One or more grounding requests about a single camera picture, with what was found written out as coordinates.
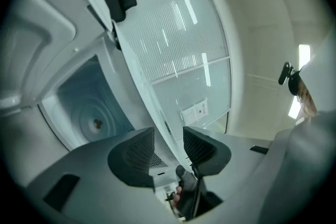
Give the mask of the white microwave oven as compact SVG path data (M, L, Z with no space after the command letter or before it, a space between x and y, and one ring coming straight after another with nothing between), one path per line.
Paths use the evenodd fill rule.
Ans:
M153 120L104 0L12 0L0 26L0 153L26 187L70 150Z

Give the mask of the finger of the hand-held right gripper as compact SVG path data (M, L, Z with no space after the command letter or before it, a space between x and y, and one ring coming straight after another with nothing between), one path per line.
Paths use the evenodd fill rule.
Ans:
M192 219L197 197L197 179L192 173L187 171L182 165L176 168L176 174L181 181L180 199L176 203L177 210L185 217Z

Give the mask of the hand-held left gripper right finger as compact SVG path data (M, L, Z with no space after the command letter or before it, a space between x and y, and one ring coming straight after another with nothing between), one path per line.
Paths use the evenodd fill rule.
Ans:
M183 148L197 179L194 218L227 200L259 166L270 142L184 127Z

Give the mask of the white paper notice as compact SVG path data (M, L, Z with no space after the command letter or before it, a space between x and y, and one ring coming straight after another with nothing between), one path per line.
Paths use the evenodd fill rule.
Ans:
M192 105L191 107L181 111L181 117L185 125L189 126L200 121L208 115L207 99Z

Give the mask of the person's grey shirt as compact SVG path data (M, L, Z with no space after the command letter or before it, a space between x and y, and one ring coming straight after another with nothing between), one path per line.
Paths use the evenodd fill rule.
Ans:
M336 110L336 27L302 67L299 77L303 84L299 98L308 117Z

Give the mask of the long ceiling light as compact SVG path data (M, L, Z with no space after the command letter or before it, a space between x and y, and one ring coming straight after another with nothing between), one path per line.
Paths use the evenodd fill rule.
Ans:
M306 65L311 59L311 50L310 46L306 44L299 45L299 70ZM289 110L288 116L294 120L299 117L301 112L301 105L297 97L293 98L291 108Z

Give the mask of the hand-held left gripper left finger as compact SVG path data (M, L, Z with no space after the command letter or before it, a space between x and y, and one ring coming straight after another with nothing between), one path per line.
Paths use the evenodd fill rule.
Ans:
M51 224L181 224L149 174L154 128L80 146L39 174L26 193Z

